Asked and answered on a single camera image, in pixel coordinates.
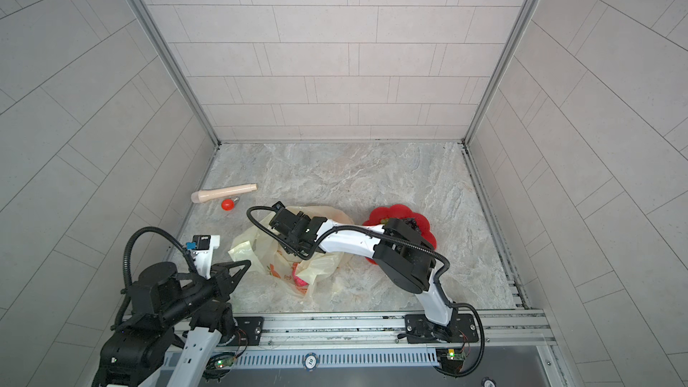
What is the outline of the cream plastic bag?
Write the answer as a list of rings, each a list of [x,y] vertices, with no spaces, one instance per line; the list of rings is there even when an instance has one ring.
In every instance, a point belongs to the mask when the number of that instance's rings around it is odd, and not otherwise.
[[[288,254],[281,245],[265,232],[252,226],[234,238],[228,250],[234,261],[249,260],[250,272],[268,275],[276,279],[281,288],[296,297],[313,297],[318,285],[329,279],[351,256],[344,253],[315,254],[304,261]],[[307,287],[296,286],[293,277],[308,283]]]

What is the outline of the dark grape bunch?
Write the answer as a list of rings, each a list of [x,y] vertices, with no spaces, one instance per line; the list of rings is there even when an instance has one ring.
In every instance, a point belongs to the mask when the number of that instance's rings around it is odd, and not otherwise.
[[[419,225],[417,225],[417,222],[414,218],[405,218],[405,219],[403,219],[403,222],[406,225],[408,225],[409,227],[411,227],[412,229],[414,229],[416,231],[420,231],[420,227],[419,227]]]

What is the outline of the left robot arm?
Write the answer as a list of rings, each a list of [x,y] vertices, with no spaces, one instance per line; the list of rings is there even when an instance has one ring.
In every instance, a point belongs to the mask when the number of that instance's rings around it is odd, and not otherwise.
[[[189,318],[181,363],[170,379],[198,384],[217,345],[240,338],[230,295],[249,271],[248,260],[217,263],[208,279],[179,272],[172,262],[155,263],[126,288],[134,314],[118,324],[100,351],[94,386],[140,386],[163,366],[177,340],[175,327]]]

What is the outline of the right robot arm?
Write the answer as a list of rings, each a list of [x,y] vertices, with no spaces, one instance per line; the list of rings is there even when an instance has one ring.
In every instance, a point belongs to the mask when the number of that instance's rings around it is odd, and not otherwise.
[[[405,319],[401,335],[410,343],[483,342],[484,328],[478,312],[466,303],[446,296],[441,277],[451,266],[405,220],[391,219],[378,226],[338,223],[325,217],[293,213],[281,202],[268,208],[274,213],[268,235],[287,253],[302,260],[316,254],[342,253],[369,258],[401,290],[416,296],[423,315]]]

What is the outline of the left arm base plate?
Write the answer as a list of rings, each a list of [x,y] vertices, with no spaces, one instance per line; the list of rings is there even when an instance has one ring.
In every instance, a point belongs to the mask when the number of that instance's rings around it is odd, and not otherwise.
[[[235,329],[223,337],[218,346],[230,348],[253,347],[260,344],[264,318],[261,316],[240,316],[235,318]]]

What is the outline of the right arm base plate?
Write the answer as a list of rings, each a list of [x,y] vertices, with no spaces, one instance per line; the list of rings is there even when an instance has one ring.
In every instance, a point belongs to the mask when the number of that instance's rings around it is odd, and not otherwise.
[[[408,343],[478,343],[478,325],[470,314],[453,313],[447,326],[429,322],[424,315],[405,315]]]

